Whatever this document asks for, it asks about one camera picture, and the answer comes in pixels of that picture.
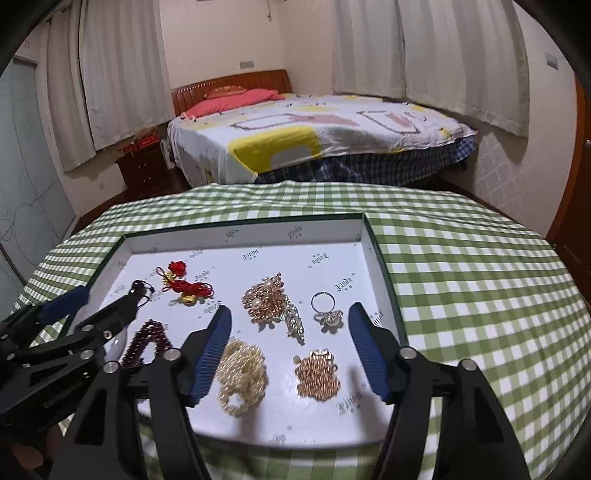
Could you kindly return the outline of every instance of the red pillow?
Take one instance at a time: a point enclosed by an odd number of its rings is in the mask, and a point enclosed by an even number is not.
[[[231,97],[234,95],[242,95],[245,92],[246,89],[244,87],[239,87],[238,85],[226,85],[225,87],[217,87],[213,90],[209,90],[205,94],[205,99],[213,100],[221,97]]]
[[[200,118],[202,116],[211,115],[212,113],[234,110],[241,106],[256,105],[257,103],[266,102],[268,100],[284,99],[285,97],[280,95],[277,90],[255,88],[253,90],[248,90],[241,95],[220,97],[199,102],[197,105],[183,113],[181,118]]]

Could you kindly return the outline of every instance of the curtain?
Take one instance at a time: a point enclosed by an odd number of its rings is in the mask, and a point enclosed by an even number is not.
[[[404,96],[400,16],[393,0],[335,0],[333,90]]]
[[[47,52],[51,127],[47,128],[45,121],[44,130],[53,131],[64,171],[73,170],[96,154],[80,78],[78,29],[81,2],[74,0],[71,8],[56,12],[51,19],[46,43],[45,36],[42,37],[42,51]]]
[[[174,118],[158,0],[84,0],[82,78],[98,150]]]
[[[355,93],[402,97],[527,136],[530,110],[529,71],[521,27],[511,0],[335,0],[337,21],[334,44],[335,79],[340,91],[344,80],[354,82]],[[376,20],[365,10],[387,12]],[[347,17],[357,22],[347,22]],[[387,30],[395,46],[374,44],[372,61],[357,61],[357,45],[369,45],[375,30]],[[388,88],[368,87],[358,78],[379,76],[373,59],[392,62],[392,52],[402,50],[402,95]]]

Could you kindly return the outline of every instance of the nightstand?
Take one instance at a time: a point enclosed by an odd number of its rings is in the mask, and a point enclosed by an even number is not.
[[[153,190],[169,183],[168,168],[159,143],[126,153],[117,160],[117,165],[130,199],[149,197]]]

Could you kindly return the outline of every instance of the metal screw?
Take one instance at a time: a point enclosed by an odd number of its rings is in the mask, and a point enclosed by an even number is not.
[[[80,358],[82,358],[82,360],[90,360],[94,354],[95,353],[92,350],[84,350],[80,354]]]
[[[469,372],[473,372],[478,368],[478,365],[471,358],[466,358],[465,360],[462,360],[462,367],[464,367]]]
[[[103,372],[106,374],[114,374],[119,369],[119,362],[107,362],[103,366]]]
[[[412,360],[417,357],[417,351],[409,346],[403,346],[400,349],[400,356],[406,360]]]
[[[171,348],[170,350],[166,350],[164,352],[164,359],[168,360],[169,362],[174,362],[180,356],[181,350],[178,348]]]

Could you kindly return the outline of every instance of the green checkered tablecloth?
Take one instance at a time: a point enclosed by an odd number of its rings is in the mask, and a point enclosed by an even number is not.
[[[109,209],[54,248],[19,304],[87,282],[127,232],[222,220],[363,212],[398,295],[410,345],[437,362],[473,358],[505,407],[532,478],[546,476],[589,405],[591,319],[573,280],[537,233],[456,194],[347,183],[210,185]],[[48,328],[39,342],[55,338]],[[431,478],[440,403],[431,409],[421,478]],[[143,435],[148,467],[155,447]],[[362,479],[378,446],[296,452],[199,441],[217,479]]]

